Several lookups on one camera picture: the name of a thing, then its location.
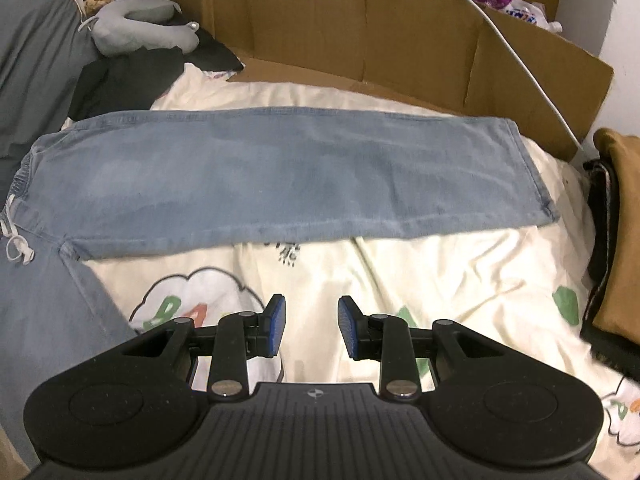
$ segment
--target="folded black garment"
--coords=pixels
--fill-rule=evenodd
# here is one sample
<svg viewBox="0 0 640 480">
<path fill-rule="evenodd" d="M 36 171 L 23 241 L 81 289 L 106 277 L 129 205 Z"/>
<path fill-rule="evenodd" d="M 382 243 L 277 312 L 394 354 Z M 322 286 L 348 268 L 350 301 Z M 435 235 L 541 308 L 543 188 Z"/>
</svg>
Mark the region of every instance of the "folded black garment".
<svg viewBox="0 0 640 480">
<path fill-rule="evenodd" d="M 81 121 L 109 112 L 149 110 L 183 72 L 184 55 L 178 47 L 143 47 L 99 59 L 82 69 L 69 117 Z"/>
<path fill-rule="evenodd" d="M 588 162 L 585 169 L 590 175 L 591 189 L 588 203 L 596 227 L 596 239 L 589 262 L 589 276 L 595 285 L 587 302 L 580 337 L 591 344 L 591 352 L 596 359 L 640 381 L 640 346 L 622 336 L 604 332 L 593 325 L 593 319 L 604 300 L 604 292 L 616 254 L 620 186 L 613 164 L 605 157 Z"/>
<path fill-rule="evenodd" d="M 176 12 L 166 25 L 186 25 L 189 20 Z M 244 67 L 236 55 L 223 43 L 215 40 L 206 30 L 200 28 L 196 31 L 200 43 L 196 50 L 185 54 L 184 62 L 193 63 L 200 70 L 208 72 L 226 72 L 236 70 L 240 72 Z"/>
</svg>

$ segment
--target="pant leg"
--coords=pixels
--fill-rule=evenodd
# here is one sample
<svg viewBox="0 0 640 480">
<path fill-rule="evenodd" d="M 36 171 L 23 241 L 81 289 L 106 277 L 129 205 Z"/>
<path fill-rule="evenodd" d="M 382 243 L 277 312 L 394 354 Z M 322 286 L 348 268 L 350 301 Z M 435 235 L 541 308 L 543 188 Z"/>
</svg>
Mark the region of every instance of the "pant leg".
<svg viewBox="0 0 640 480">
<path fill-rule="evenodd" d="M 0 426 L 29 467 L 24 431 L 29 394 L 45 380 L 135 336 L 90 269 L 66 244 L 22 232 L 36 251 L 23 266 L 0 242 Z"/>
</svg>

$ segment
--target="white cable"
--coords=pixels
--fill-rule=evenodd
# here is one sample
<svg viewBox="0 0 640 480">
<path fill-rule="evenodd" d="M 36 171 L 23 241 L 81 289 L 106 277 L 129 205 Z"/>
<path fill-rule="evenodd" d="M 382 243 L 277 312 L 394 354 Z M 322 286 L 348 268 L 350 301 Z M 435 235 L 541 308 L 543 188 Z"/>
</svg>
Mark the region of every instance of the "white cable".
<svg viewBox="0 0 640 480">
<path fill-rule="evenodd" d="M 473 5 L 479 12 L 480 14 L 482 14 L 482 17 L 484 18 L 484 20 L 489 24 L 489 26 L 493 29 L 493 31 L 497 34 L 498 38 L 500 38 L 500 40 L 504 43 L 504 46 L 507 47 L 507 49 L 509 50 L 509 52 L 511 52 L 511 54 L 513 55 L 513 57 L 516 59 L 516 61 L 518 62 L 518 64 L 520 65 L 520 67 L 524 70 L 524 72 L 529 76 L 529 78 L 531 79 L 531 81 L 533 82 L 533 84 L 536 86 L 536 88 L 538 89 L 538 91 L 540 92 L 540 94 L 542 95 L 542 97 L 545 99 L 546 103 L 549 105 L 549 107 L 553 110 L 553 112 L 556 114 L 556 116 L 558 117 L 558 119 L 560 120 L 560 123 L 562 124 L 562 126 L 564 127 L 564 129 L 566 130 L 566 132 L 569 134 L 569 136 L 571 137 L 571 140 L 574 142 L 574 144 L 578 147 L 578 150 L 583 152 L 584 149 L 582 147 L 582 145 L 580 144 L 580 141 L 577 139 L 577 137 L 574 135 L 574 133 L 571 131 L 571 128 L 569 127 L 569 125 L 567 124 L 567 122 L 564 120 L 564 117 L 562 117 L 562 114 L 560 113 L 560 110 L 558 110 L 558 108 L 556 107 L 556 105 L 554 104 L 554 102 L 549 99 L 549 96 L 546 95 L 545 91 L 542 89 L 542 86 L 540 86 L 540 83 L 538 83 L 538 81 L 536 80 L 536 77 L 531 73 L 531 70 L 529 70 L 529 68 L 527 67 L 527 65 L 524 64 L 523 60 L 520 59 L 520 56 L 518 56 L 518 54 L 516 53 L 516 51 L 513 49 L 513 47 L 509 44 L 509 42 L 506 40 L 506 38 L 502 35 L 502 33 L 500 32 L 500 29 L 495 25 L 494 22 L 492 22 L 491 18 L 489 18 L 489 16 L 487 15 L 486 12 L 484 12 L 484 10 L 482 10 L 482 8 L 475 3 L 475 1 L 473 0 L 466 0 L 468 1 L 471 5 Z"/>
</svg>

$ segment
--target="light blue object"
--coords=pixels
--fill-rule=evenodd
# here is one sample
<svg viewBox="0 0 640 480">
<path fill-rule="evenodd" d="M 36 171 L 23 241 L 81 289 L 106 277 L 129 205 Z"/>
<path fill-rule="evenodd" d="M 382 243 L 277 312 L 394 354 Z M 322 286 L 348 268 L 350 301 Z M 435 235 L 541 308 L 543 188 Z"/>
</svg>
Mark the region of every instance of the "light blue object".
<svg viewBox="0 0 640 480">
<path fill-rule="evenodd" d="M 40 137 L 10 192 L 34 255 L 0 241 L 0 424 L 29 466 L 28 395 L 134 336 L 83 260 L 558 218 L 512 121 L 317 108 L 98 116 Z"/>
<path fill-rule="evenodd" d="M 133 52 L 141 47 L 173 48 L 185 54 L 196 49 L 200 40 L 198 24 L 158 25 L 170 20 L 178 4 L 169 0 L 115 0 L 90 18 L 98 50 L 107 57 Z"/>
</svg>

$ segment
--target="white drawstring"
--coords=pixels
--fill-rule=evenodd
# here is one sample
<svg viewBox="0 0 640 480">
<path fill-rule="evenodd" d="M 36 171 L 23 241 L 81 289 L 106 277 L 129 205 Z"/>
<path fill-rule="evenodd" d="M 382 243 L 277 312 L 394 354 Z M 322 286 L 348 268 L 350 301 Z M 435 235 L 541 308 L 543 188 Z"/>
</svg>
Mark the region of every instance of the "white drawstring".
<svg viewBox="0 0 640 480">
<path fill-rule="evenodd" d="M 14 202 L 15 195 L 9 195 L 4 206 L 4 219 L 0 218 L 0 229 L 2 229 L 2 236 L 9 238 L 6 243 L 6 257 L 10 262 L 16 262 L 24 256 L 22 261 L 23 265 L 27 265 L 33 260 L 33 249 L 29 247 L 29 243 L 24 236 L 22 236 L 16 228 L 14 221 L 11 218 L 11 204 Z M 12 255 L 11 249 L 15 247 L 18 251 L 17 254 Z"/>
</svg>

